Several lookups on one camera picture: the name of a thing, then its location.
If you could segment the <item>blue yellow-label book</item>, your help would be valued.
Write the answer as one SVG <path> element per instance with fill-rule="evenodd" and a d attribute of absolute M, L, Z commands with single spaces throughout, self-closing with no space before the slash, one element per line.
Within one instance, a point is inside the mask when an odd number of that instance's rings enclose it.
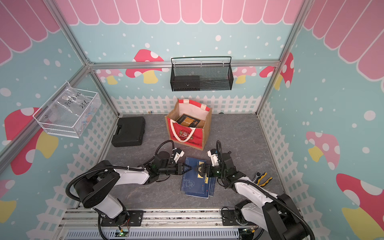
<path fill-rule="evenodd" d="M 187 196 L 208 199 L 210 178 L 207 176 L 198 177 L 198 174 L 195 171 L 198 161 L 204 160 L 186 157 L 185 164 L 193 167 L 193 169 L 183 175 L 181 191 Z"/>
<path fill-rule="evenodd" d="M 210 178 L 209 197 L 214 196 L 216 182 L 217 178 Z"/>

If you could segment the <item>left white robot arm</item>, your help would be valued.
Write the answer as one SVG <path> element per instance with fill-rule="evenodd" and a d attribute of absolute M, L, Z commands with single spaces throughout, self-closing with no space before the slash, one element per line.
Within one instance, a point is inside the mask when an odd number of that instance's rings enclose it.
<path fill-rule="evenodd" d="M 124 204 L 110 192 L 120 185 L 149 185 L 159 182 L 161 175 L 182 176 L 193 168 L 179 159 L 184 152 L 167 140 L 156 149 L 154 155 L 137 167 L 116 166 L 109 161 L 99 162 L 87 172 L 73 178 L 66 186 L 67 196 L 88 209 L 94 209 L 101 217 L 115 220 L 128 215 Z"/>

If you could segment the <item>red canvas tote bag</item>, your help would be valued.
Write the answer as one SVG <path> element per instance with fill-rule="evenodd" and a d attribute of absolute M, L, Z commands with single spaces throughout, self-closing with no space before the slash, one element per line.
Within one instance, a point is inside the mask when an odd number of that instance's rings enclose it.
<path fill-rule="evenodd" d="M 199 102 L 178 99 L 165 117 L 170 140 L 203 150 L 210 134 L 213 110 Z"/>

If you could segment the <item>brown lamp cover book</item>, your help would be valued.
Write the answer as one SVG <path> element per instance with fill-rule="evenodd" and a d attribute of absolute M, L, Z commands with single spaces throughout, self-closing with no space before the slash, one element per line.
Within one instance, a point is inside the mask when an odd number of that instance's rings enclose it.
<path fill-rule="evenodd" d="M 181 115 L 176 122 L 184 127 L 190 127 L 190 128 L 203 128 L 206 121 L 200 120 L 198 118 L 192 117 L 187 114 Z"/>

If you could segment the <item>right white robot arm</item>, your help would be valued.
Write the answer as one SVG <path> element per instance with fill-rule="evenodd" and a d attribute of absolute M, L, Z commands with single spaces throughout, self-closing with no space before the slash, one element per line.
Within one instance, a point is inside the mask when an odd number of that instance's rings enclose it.
<path fill-rule="evenodd" d="M 231 154 L 223 152 L 220 141 L 209 152 L 209 157 L 211 164 L 200 164 L 196 171 L 203 177 L 221 180 L 225 189 L 246 198 L 235 210 L 240 224 L 253 223 L 267 231 L 273 240 L 315 239 L 294 201 L 286 194 L 277 195 L 265 190 L 238 171 Z"/>

